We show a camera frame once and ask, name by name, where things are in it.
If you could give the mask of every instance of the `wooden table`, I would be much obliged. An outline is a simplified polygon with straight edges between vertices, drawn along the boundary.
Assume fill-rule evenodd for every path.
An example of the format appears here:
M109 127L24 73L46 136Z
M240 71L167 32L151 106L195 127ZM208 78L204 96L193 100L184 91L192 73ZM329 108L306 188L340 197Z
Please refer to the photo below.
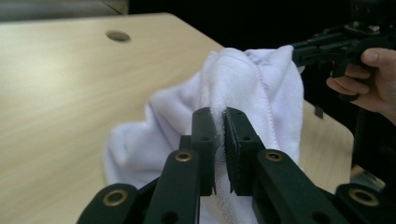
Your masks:
M109 131L220 49L169 14L0 23L0 223L75 223L106 185ZM333 191L348 182L352 135L304 110L301 166Z

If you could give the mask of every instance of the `human hand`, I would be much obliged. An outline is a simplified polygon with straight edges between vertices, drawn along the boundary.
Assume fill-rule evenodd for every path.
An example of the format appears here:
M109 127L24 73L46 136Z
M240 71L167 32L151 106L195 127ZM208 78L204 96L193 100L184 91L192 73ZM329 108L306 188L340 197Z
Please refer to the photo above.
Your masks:
M380 113L396 125L396 51L367 49L361 61L371 68L349 64L343 77L329 77L327 85L342 94L358 94L352 104Z

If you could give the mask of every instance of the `towel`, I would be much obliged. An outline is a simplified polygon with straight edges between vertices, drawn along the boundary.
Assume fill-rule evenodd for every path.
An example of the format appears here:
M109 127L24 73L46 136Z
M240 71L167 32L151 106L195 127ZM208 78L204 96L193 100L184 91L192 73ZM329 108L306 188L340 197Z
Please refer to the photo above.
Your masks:
M278 49L226 48L210 52L202 70L186 82L156 91L146 105L146 119L115 127L107 139L108 184L141 188L161 175L180 136L191 134L192 112L210 107L220 146L215 156L217 194L201 198L201 223L257 223L251 197L230 193L225 164L222 113L233 107L246 113L267 148L299 160L303 124L302 68L291 60L292 46Z

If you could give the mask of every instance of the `black device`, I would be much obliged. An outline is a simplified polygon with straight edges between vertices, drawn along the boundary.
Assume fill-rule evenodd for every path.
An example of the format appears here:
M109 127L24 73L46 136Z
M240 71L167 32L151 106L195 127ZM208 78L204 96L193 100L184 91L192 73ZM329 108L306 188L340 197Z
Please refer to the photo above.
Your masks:
M367 67L361 62L366 49L395 49L395 0L352 0L350 9L352 22L292 44L295 48L292 59L297 66L332 63L332 77L341 77L349 63ZM339 97L353 101L359 95ZM354 137L353 163L386 182L384 192L396 202L395 126L382 115L360 108Z
M364 66L368 48L395 48L396 0L352 0L352 22L325 29L295 47L297 66L333 63L333 77L348 63ZM340 95L343 100L357 96ZM353 162L381 178L376 191L357 184L334 195L317 188L285 153L266 149L243 111L224 111L227 170L237 195L253 197L259 223L396 223L396 129L384 117L360 109ZM110 185L98 192L78 224L198 223L201 196L216 192L214 155L219 136L209 108L192 116L161 176L142 189Z
M259 223L396 223L396 203L384 194L357 184L339 186L334 195L319 189L287 154L265 148L245 113L228 107L223 118L231 190L253 197ZM159 178L142 189L126 184L102 189L78 224L199 223L200 197L216 188L218 145L210 108L195 111L191 135L181 136Z

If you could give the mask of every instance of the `dark wall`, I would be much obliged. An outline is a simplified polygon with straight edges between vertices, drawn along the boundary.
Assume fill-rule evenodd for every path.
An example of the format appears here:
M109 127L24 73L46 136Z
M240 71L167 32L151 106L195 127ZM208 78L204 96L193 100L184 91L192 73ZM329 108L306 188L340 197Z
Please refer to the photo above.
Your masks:
M170 12L224 47L273 49L348 23L348 0L130 0L131 14ZM352 132L357 107L340 101L325 84L331 68L307 67L304 98Z
M120 15L102 0L1 0L0 21L37 21Z

